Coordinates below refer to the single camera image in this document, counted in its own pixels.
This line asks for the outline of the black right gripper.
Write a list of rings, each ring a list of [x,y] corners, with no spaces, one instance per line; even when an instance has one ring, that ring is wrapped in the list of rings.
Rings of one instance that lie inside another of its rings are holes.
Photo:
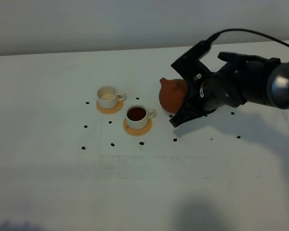
[[[225,65],[216,72],[200,61],[193,64],[194,74],[188,81],[186,99],[169,120],[173,127],[207,116],[224,105],[236,108],[251,102],[273,106],[267,84],[272,71],[281,65],[279,58],[231,52],[221,52],[218,57]]]

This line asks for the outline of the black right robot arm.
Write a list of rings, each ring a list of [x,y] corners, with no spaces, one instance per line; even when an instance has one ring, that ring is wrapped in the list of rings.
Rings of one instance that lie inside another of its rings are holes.
[[[175,128],[224,105],[237,108],[251,102],[289,109],[289,62],[234,52],[220,52],[218,58],[225,65],[217,72],[186,55],[171,65],[188,86],[183,103],[170,119]]]

